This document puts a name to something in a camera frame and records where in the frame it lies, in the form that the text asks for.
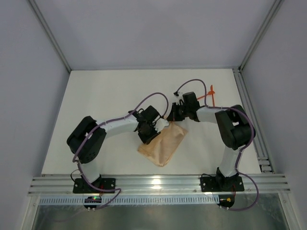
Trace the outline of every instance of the bag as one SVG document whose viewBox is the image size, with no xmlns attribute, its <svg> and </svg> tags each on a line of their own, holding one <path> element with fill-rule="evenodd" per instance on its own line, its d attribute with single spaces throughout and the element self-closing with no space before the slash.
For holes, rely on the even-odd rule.
<svg viewBox="0 0 307 230">
<path fill-rule="evenodd" d="M 174 122 L 170 122 L 170 125 L 164 128 L 148 145 L 140 145 L 138 152 L 156 166 L 163 167 L 172 158 L 187 132 Z"/>
</svg>

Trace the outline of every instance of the orange zip tie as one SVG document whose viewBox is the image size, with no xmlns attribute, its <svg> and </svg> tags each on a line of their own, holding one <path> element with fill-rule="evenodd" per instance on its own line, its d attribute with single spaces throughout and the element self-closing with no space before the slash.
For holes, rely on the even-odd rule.
<svg viewBox="0 0 307 230">
<path fill-rule="evenodd" d="M 211 86 L 210 86 L 210 91 L 207 93 L 207 96 L 212 95 L 212 105 L 213 105 L 213 106 L 215 106 L 214 94 L 215 94 L 215 92 L 213 91 L 213 85 L 211 85 Z M 197 98 L 197 100 L 200 100 L 201 98 L 204 98 L 204 97 L 205 97 L 205 95 L 203 95 L 203 96 Z"/>
</svg>

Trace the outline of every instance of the gray wall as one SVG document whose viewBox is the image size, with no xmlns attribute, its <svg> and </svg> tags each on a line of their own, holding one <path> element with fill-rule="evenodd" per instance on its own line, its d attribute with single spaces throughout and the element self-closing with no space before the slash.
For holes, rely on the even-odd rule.
<svg viewBox="0 0 307 230">
<path fill-rule="evenodd" d="M 273 0 L 36 0 L 77 69 L 238 66 Z"/>
<path fill-rule="evenodd" d="M 278 172 L 307 219 L 307 1 L 286 0 L 244 77 Z"/>
<path fill-rule="evenodd" d="M 0 31 L 0 229 L 13 230 L 69 76 L 25 0 L 2 1 Z"/>
</svg>

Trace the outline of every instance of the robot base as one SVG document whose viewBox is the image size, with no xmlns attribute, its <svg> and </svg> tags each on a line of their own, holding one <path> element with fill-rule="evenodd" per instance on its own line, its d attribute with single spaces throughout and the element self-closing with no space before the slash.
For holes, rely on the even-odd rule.
<svg viewBox="0 0 307 230">
<path fill-rule="evenodd" d="M 244 185 L 242 182 L 242 178 L 238 176 L 234 181 L 233 185 L 227 189 L 221 189 L 220 185 L 218 184 L 215 176 L 207 176 L 205 174 L 201 175 L 201 191 L 202 192 L 233 192 L 234 188 L 236 192 L 243 192 Z"/>
</svg>

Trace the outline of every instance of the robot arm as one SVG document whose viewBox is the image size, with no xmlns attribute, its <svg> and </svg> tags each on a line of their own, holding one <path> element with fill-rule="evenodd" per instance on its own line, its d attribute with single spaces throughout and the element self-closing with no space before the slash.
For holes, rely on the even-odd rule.
<svg viewBox="0 0 307 230">
<path fill-rule="evenodd" d="M 67 139 L 71 151 L 75 154 L 88 133 L 103 122 L 105 121 L 96 121 L 90 116 L 85 117 Z M 164 120 L 155 108 L 149 106 L 145 110 L 134 112 L 126 119 L 109 122 L 99 127 L 88 138 L 78 155 L 84 176 L 91 184 L 96 184 L 97 180 L 99 181 L 100 173 L 95 158 L 106 138 L 120 133 L 137 131 L 141 141 L 149 144 L 167 125 L 168 121 Z"/>
<path fill-rule="evenodd" d="M 239 110 L 246 114 L 245 111 L 240 105 L 232 106 L 234 110 L 201 107 L 194 92 L 183 95 L 175 93 L 175 95 L 178 101 L 172 104 L 168 121 L 182 121 L 189 117 L 196 122 L 211 122 L 218 125 L 225 150 L 215 179 L 220 190 L 231 191 L 233 184 L 238 179 L 236 162 L 240 161 L 239 147 L 246 145 L 251 137 L 248 121 L 242 114 L 236 112 Z"/>
</svg>

